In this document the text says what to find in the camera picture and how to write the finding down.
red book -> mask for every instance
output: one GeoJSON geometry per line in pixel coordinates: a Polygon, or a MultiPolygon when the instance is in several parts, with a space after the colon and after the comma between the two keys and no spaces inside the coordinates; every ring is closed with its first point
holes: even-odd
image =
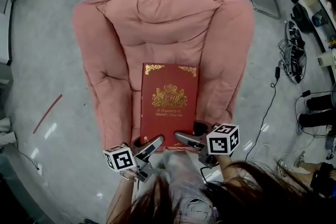
{"type": "Polygon", "coordinates": [[[162,146],[185,146],[175,131],[193,134],[198,66],[144,63],[141,87],[141,143],[163,134],[162,146]]]}

gray floor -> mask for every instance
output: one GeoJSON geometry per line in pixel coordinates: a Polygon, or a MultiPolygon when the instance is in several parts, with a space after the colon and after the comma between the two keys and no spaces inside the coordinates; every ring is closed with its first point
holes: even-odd
{"type": "MultiPolygon", "coordinates": [[[[34,153],[34,162],[43,167],[41,175],[12,148],[6,152],[16,169],[26,171],[23,177],[33,178],[36,186],[32,196],[39,199],[38,203],[55,223],[78,223],[84,218],[104,223],[120,179],[109,170],[101,153],[91,97],[72,29],[72,10],[80,1],[17,0],[13,12],[14,84],[5,109],[13,120],[20,150],[28,156],[34,153]],[[60,94],[63,97],[33,135],[38,121],[60,94]],[[43,202],[43,195],[49,204],[43,202]]],[[[271,0],[257,2],[264,6],[271,4],[271,0]]],[[[274,92],[270,83],[275,81],[275,67],[280,60],[277,44],[284,38],[283,21],[292,8],[289,0],[279,3],[282,20],[255,13],[255,38],[234,115],[242,141],[233,159],[245,157],[243,147],[255,140],[274,92]]],[[[313,35],[303,38],[308,56],[306,77],[295,85],[282,71],[273,107],[249,157],[271,167],[275,165],[273,157],[283,157],[291,166],[300,148],[312,141],[311,136],[296,135],[295,99],[303,91],[325,91],[332,85],[328,70],[318,66],[316,57],[321,49],[316,39],[313,35]],[[258,150],[263,144],[269,144],[271,151],[269,146],[258,150]]],[[[303,100],[298,111],[304,111],[303,100]]],[[[324,133],[324,129],[310,131],[324,133]]],[[[325,159],[323,144],[324,139],[311,142],[306,148],[308,161],[325,159]]]]}

gold emblem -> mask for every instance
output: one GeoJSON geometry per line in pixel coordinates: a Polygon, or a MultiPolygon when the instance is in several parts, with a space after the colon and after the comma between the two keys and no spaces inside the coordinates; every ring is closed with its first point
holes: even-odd
{"type": "Polygon", "coordinates": [[[169,106],[181,108],[187,105],[187,96],[184,95],[184,90],[177,92],[177,87],[171,84],[164,86],[164,91],[160,88],[156,89],[156,94],[153,94],[153,106],[169,106]]]}
{"type": "Polygon", "coordinates": [[[148,75],[151,70],[160,69],[160,68],[163,68],[163,67],[164,66],[161,66],[161,65],[146,65],[145,74],[148,75]]]}
{"type": "Polygon", "coordinates": [[[196,67],[179,67],[179,68],[181,68],[184,71],[192,73],[194,78],[197,75],[197,73],[196,73],[197,72],[197,68],[196,67]]]}

